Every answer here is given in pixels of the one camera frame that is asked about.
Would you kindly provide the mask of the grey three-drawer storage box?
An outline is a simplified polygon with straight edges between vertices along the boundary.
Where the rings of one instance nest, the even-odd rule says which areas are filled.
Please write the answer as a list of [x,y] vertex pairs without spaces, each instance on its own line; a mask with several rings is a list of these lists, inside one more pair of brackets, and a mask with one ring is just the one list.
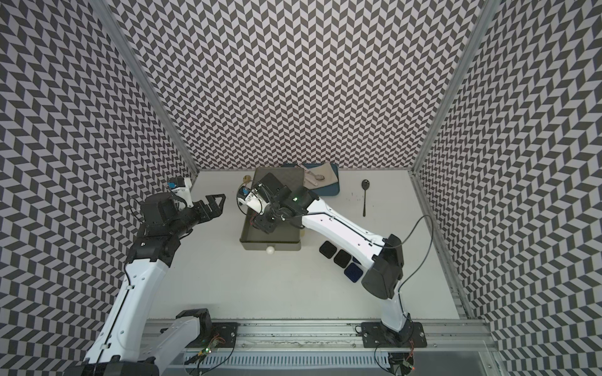
[[[265,175],[272,173],[284,186],[291,191],[300,188],[304,184],[302,170],[295,167],[258,167],[253,175],[251,187],[254,187]],[[240,243],[246,251],[266,251],[273,247],[276,252],[298,252],[301,250],[301,230],[292,226],[289,221],[283,222],[276,219],[272,223],[273,232],[264,233],[254,225],[263,220],[256,219],[256,213],[252,209],[246,210],[246,221],[242,228]]]

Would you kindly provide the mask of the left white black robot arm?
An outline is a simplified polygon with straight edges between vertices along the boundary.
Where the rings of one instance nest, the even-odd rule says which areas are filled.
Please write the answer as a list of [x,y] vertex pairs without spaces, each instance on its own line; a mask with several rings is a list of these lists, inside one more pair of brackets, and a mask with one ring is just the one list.
[[225,194],[211,194],[192,201],[187,188],[145,199],[143,222],[127,252],[111,312],[83,362],[70,366],[66,375],[160,375],[189,343],[211,332],[208,310],[188,310],[151,346],[141,346],[152,303],[182,239],[198,224],[220,217],[225,200]]

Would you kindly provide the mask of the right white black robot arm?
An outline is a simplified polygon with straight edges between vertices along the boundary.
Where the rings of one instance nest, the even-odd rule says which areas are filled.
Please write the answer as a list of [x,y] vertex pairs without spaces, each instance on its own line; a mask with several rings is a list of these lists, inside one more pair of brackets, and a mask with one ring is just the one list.
[[408,318],[401,302],[399,282],[403,277],[403,241],[372,233],[330,207],[315,192],[301,186],[285,186],[274,174],[266,174],[251,187],[241,185],[239,205],[255,213],[252,226],[273,233],[282,223],[313,230],[341,247],[365,270],[364,289],[382,302],[381,324],[400,332]]

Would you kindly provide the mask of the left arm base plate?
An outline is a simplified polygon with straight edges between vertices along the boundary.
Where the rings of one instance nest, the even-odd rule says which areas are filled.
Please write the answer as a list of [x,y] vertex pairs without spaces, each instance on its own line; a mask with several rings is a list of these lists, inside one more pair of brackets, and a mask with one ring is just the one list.
[[213,323],[209,332],[201,333],[199,337],[185,346],[185,349],[201,349],[217,347],[218,349],[232,349],[238,338],[239,323],[225,321]]

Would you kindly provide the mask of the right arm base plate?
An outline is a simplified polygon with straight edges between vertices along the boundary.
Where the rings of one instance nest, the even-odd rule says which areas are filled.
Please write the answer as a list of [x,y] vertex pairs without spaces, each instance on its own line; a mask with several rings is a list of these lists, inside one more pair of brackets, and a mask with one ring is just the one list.
[[427,347],[423,325],[417,321],[406,321],[399,332],[376,321],[362,322],[360,329],[363,345],[367,349],[377,347],[422,349]]

